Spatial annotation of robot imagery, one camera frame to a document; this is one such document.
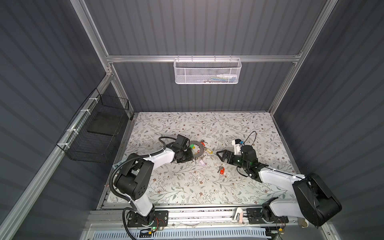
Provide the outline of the red tag key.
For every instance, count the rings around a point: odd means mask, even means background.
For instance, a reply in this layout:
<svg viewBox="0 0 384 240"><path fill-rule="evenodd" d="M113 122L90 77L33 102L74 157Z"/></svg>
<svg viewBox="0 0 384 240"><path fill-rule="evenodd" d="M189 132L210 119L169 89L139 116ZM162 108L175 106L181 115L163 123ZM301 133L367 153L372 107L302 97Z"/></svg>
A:
<svg viewBox="0 0 384 240"><path fill-rule="evenodd" d="M224 168L223 166L220 166L220 167L219 167L219 170L218 170L218 173L219 173L220 175L224 175L224 174L225 174L225 168Z"/></svg>

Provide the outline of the large keyring with keys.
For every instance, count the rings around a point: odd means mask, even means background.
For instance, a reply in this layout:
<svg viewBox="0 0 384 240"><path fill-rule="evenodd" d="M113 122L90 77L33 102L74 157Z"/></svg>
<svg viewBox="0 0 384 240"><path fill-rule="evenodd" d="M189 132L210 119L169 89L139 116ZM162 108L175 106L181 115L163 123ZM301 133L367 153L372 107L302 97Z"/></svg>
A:
<svg viewBox="0 0 384 240"><path fill-rule="evenodd" d="M205 140L200 140L200 141L191 141L191 144L194 144L197 146L197 150L193 151L193 157L194 160L198 160L201 157L204 156L204 154L213 154L213 151L207 147L208 143Z"/></svg>

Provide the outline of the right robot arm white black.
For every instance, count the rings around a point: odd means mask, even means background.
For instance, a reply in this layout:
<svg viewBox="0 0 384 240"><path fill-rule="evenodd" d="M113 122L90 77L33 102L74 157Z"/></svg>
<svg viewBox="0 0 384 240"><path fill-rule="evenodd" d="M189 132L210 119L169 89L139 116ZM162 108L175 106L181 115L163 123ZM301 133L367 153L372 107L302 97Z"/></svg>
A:
<svg viewBox="0 0 384 240"><path fill-rule="evenodd" d="M260 216L266 223L276 223L281 217L302 218L316 227L333 218L342 209L341 202L322 178L314 173L295 175L275 170L259 162L250 145L234 145L234 151L218 151L223 163L244 170L244 177L271 184L293 194L291 199L273 197L263 203Z"/></svg>

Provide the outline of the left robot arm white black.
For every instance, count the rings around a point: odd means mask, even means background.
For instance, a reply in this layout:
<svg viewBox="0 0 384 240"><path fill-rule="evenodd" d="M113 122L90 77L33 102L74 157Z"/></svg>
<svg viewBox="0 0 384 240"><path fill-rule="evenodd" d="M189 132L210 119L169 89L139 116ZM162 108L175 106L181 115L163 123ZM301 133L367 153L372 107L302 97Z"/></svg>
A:
<svg viewBox="0 0 384 240"><path fill-rule="evenodd" d="M153 214L154 205L146 194L152 173L170 164L182 164L194 159L191 142L187 137L159 137L163 147L152 154L131 154L115 167L109 178L110 191L128 201L134 213L146 218Z"/></svg>

